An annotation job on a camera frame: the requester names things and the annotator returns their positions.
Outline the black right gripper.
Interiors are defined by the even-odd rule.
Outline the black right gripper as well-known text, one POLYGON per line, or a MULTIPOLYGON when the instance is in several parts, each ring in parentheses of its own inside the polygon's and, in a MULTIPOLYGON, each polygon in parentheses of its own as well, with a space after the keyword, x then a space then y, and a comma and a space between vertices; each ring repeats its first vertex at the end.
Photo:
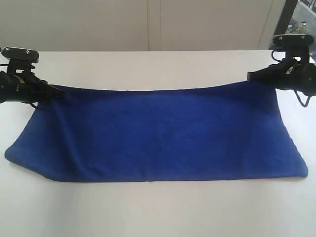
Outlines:
POLYGON ((310 61, 308 46, 274 47, 271 57, 278 63, 270 69, 248 72, 248 81, 266 81, 281 90, 304 95, 316 94, 316 65, 310 61))

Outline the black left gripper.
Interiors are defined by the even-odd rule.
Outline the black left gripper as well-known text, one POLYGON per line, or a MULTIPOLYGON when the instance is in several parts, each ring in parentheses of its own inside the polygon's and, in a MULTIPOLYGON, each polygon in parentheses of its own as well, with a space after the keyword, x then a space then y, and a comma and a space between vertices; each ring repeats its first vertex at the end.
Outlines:
POLYGON ((21 102, 32 104, 62 98, 64 90, 40 80, 32 70, 38 59, 10 58, 6 71, 0 72, 0 102, 21 102))

